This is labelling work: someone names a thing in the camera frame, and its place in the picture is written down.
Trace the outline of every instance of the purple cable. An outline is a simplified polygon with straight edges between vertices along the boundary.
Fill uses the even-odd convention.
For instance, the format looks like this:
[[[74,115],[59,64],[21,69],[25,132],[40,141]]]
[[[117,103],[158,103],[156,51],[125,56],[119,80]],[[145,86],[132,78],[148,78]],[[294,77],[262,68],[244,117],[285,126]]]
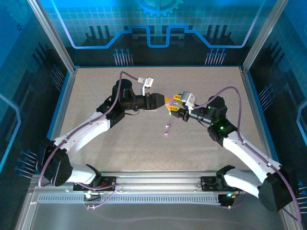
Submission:
[[[206,103],[199,105],[199,106],[195,106],[194,109],[199,109],[202,107],[207,106],[207,104],[211,103],[215,98],[217,98],[222,92],[229,90],[229,89],[233,89],[236,91],[237,95],[238,95],[238,99],[239,99],[239,118],[238,118],[238,125],[237,125],[237,130],[238,133],[240,133],[240,124],[241,124],[241,114],[242,114],[242,100],[241,100],[241,95],[239,90],[236,87],[233,86],[228,86],[226,88],[223,88],[222,90],[220,90],[213,98],[211,98],[209,101],[207,101]]]
[[[111,185],[111,187],[114,187],[114,186],[115,186],[114,191],[112,192],[112,194],[111,194],[104,202],[102,202],[102,203],[99,204],[99,205],[92,206],[92,207],[86,206],[85,204],[84,204],[84,206],[86,206],[87,208],[95,209],[95,208],[97,208],[97,207],[100,207],[100,206],[104,205],[107,201],[109,201],[109,199],[112,198],[112,196],[113,196],[113,195],[115,194],[115,192],[118,190],[119,185],[118,185],[118,184]]]
[[[43,176],[44,176],[44,173],[46,171],[46,168],[48,166],[48,164],[50,163],[51,159],[53,158],[54,154],[58,151],[58,149],[64,144],[66,143],[66,140],[70,139],[76,132],[78,132],[80,129],[86,127],[87,125],[90,125],[92,122],[95,122],[96,120],[106,116],[108,113],[110,113],[112,111],[112,109],[114,108],[117,100],[118,100],[118,97],[119,97],[119,90],[120,90],[120,87],[121,87],[121,79],[122,79],[122,75],[126,74],[127,76],[137,80],[136,77],[134,76],[131,76],[130,74],[122,71],[120,72],[120,75],[119,75],[119,82],[118,82],[118,89],[117,89],[117,93],[116,93],[116,97],[115,97],[115,100],[113,102],[113,104],[111,105],[111,107],[102,115],[96,117],[95,119],[93,119],[91,122],[87,122],[87,123],[84,123],[83,125],[81,125],[80,127],[76,128],[74,131],[72,131],[67,137],[66,139],[62,140],[62,142],[60,142],[60,144],[58,146],[56,146],[56,148],[52,151],[52,153],[50,154],[50,156],[47,158],[43,168],[42,168],[42,172],[40,173],[40,176],[39,176],[39,179],[38,179],[38,186],[39,187],[45,187],[47,185],[49,185],[50,183],[48,184],[45,184],[45,185],[42,185],[42,179],[43,179]]]
[[[245,145],[250,151],[252,151],[257,157],[259,157],[261,160],[263,160],[266,164],[268,164],[269,162],[267,161],[267,159],[265,159],[264,157],[262,157],[257,151],[255,151],[251,146],[249,146],[249,144],[245,143],[243,138],[241,137],[241,133],[240,133],[240,124],[241,124],[241,115],[242,115],[242,100],[241,100],[241,95],[239,90],[236,87],[233,86],[228,86],[222,90],[220,90],[213,98],[211,98],[208,102],[199,105],[199,106],[195,106],[194,109],[198,109],[201,107],[205,107],[207,104],[209,104],[210,102],[212,102],[215,98],[217,98],[217,96],[219,96],[222,92],[228,90],[228,89],[233,89],[236,91],[237,95],[238,95],[238,100],[239,100],[239,118],[238,118],[238,125],[237,125],[237,133],[238,133],[238,137],[240,139],[240,141],[242,142],[243,145]],[[293,215],[290,215],[290,217],[292,217],[294,220],[297,220],[299,222],[302,221],[302,216],[301,216],[301,212],[299,209],[299,205],[297,203],[296,200],[296,196],[290,186],[290,184],[288,183],[288,181],[286,180],[286,178],[273,166],[270,165],[269,167],[271,167],[283,180],[283,182],[285,183],[287,189],[289,190],[290,194],[291,194],[291,198],[293,199],[294,205],[295,205],[295,209],[297,211],[297,218],[295,218]]]

